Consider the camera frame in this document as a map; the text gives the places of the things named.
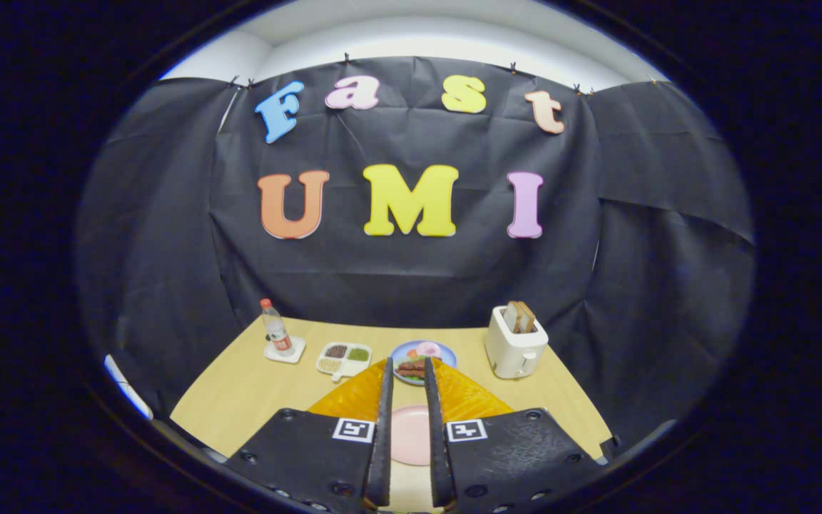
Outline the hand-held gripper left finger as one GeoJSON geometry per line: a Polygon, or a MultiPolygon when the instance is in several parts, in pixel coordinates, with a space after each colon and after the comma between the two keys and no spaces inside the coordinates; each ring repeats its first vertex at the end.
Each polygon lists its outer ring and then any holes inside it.
{"type": "Polygon", "coordinates": [[[318,408],[281,408],[224,468],[270,513],[374,513],[390,501],[392,359],[337,388],[318,408]]]}

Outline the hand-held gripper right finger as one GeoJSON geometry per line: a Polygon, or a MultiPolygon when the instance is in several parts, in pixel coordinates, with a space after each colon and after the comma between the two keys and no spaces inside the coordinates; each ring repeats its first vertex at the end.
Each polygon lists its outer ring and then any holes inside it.
{"type": "Polygon", "coordinates": [[[446,513],[538,513],[570,508],[608,466],[567,435],[544,408],[448,418],[450,366],[424,362],[430,414],[432,503],[446,513]]]}

